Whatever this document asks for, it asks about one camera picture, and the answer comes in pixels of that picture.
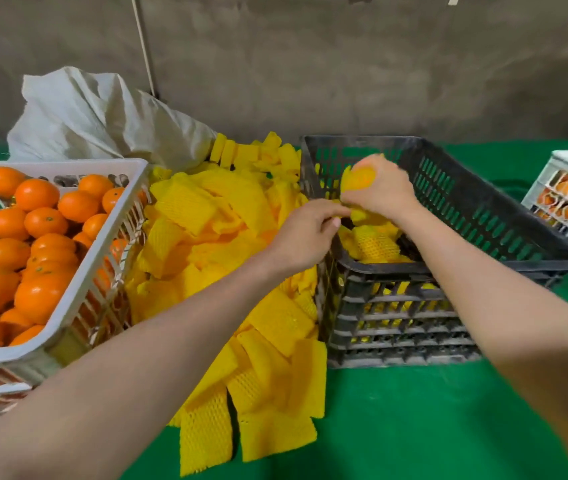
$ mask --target green tablecloth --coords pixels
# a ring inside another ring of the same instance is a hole
[[[447,146],[516,198],[557,149],[568,141]],[[568,300],[568,277],[555,291]],[[558,439],[487,361],[329,371],[327,415],[315,424],[314,444],[246,464],[238,452],[197,478],[568,479]],[[125,417],[113,434],[126,434]],[[179,429],[165,428],[123,479],[178,477]]]

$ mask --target black plastic crate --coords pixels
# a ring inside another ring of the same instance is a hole
[[[344,169],[384,153],[408,172],[418,200],[476,247],[545,287],[568,273],[567,239],[423,138],[305,136],[302,151],[300,184],[310,198],[339,198]],[[481,357],[415,245],[399,244],[417,262],[361,264],[333,240],[316,296],[331,367]]]

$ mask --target hand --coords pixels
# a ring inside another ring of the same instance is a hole
[[[319,263],[331,249],[331,241],[351,209],[330,200],[317,199],[295,209],[264,250],[286,277]]]
[[[415,197],[408,174],[384,158],[383,154],[369,155],[355,164],[353,170],[363,166],[375,169],[375,180],[364,189],[343,192],[340,199],[344,203],[359,205],[397,223],[407,213],[422,207]]]

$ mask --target gray wall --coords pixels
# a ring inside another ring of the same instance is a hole
[[[162,99],[243,141],[568,137],[568,0],[447,1],[141,0]],[[147,89],[130,0],[0,0],[0,140],[63,65]]]

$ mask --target person's left hand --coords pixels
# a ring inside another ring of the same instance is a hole
[[[312,200],[290,213],[264,252],[287,276],[300,273],[326,256],[342,225],[340,217],[350,215],[351,209],[339,203]]]

